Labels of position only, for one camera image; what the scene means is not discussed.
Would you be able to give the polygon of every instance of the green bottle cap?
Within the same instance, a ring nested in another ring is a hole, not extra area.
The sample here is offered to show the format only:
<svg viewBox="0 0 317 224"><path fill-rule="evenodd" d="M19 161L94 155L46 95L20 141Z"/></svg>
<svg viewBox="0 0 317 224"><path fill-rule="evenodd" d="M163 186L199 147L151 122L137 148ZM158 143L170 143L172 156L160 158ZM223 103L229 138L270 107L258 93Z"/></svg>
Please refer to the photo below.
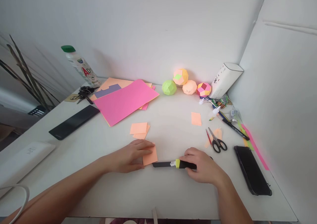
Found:
<svg viewBox="0 0 317 224"><path fill-rule="evenodd" d="M70 45L61 46L62 50L66 53L72 53L75 52L75 48Z"/></svg>

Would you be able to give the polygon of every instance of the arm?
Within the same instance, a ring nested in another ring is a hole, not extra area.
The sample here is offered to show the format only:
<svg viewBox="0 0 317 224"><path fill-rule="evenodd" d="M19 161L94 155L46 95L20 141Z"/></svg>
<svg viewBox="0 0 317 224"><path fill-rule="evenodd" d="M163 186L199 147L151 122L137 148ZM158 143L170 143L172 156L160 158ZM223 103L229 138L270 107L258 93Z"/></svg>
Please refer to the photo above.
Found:
<svg viewBox="0 0 317 224"><path fill-rule="evenodd" d="M186 168L190 178L198 183L213 184L217 188L221 223L253 224L229 176L205 152L192 147L179 159L197 165L196 172Z"/></svg>
<svg viewBox="0 0 317 224"><path fill-rule="evenodd" d="M122 149L99 158L29 201L15 223L61 223L102 175L109 172L129 173L144 168L142 164L131 162L152 153L146 148L153 146L153 143L146 140L134 140ZM17 212L18 210L1 224L10 223Z"/></svg>

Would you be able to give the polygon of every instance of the smartphone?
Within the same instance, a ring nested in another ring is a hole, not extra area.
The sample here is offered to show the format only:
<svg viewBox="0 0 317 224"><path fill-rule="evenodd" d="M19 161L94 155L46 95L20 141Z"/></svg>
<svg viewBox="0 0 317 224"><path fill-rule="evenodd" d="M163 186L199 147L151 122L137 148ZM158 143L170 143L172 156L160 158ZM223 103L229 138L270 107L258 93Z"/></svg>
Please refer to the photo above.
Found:
<svg viewBox="0 0 317 224"><path fill-rule="evenodd" d="M253 195L272 196L272 191L270 190L251 149L246 146L235 146L234 151L237 155L250 192Z"/></svg>
<svg viewBox="0 0 317 224"><path fill-rule="evenodd" d="M50 130L49 133L57 140L63 140L99 112L100 111L97 108L89 105L74 116L68 118L65 122Z"/></svg>

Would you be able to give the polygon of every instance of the origami polyhedron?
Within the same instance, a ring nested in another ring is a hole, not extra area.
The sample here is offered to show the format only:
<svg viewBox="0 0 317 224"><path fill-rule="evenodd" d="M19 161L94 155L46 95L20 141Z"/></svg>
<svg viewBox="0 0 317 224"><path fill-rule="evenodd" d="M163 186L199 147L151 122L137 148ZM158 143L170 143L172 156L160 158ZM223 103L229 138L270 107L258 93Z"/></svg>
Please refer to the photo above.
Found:
<svg viewBox="0 0 317 224"><path fill-rule="evenodd" d="M162 90L166 95L173 95L176 92L177 87L173 80L166 80L162 85Z"/></svg>
<svg viewBox="0 0 317 224"><path fill-rule="evenodd" d="M188 73L187 70L185 69L178 69L174 71L174 77L173 77L174 82L177 85L184 85L186 84L188 80Z"/></svg>
<svg viewBox="0 0 317 224"><path fill-rule="evenodd" d="M183 85L183 91L186 94L193 94L196 92L197 84L193 80L188 80L186 84Z"/></svg>
<svg viewBox="0 0 317 224"><path fill-rule="evenodd" d="M207 83L201 83L197 86L197 94L200 97L207 97L211 92L211 86Z"/></svg>

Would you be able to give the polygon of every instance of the scissors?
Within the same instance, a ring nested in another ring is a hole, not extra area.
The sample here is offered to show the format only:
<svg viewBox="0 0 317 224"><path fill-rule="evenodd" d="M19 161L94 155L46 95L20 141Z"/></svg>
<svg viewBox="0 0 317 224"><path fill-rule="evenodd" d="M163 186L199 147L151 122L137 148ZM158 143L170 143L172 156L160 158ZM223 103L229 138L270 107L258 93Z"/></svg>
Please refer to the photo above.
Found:
<svg viewBox="0 0 317 224"><path fill-rule="evenodd" d="M212 148L214 148L214 151L216 153L220 153L221 149L223 149L224 151L226 151L228 149L227 145L220 139L218 139L217 137L215 137L215 135L212 133L211 129L208 127L212 137L214 138L212 141Z"/></svg>

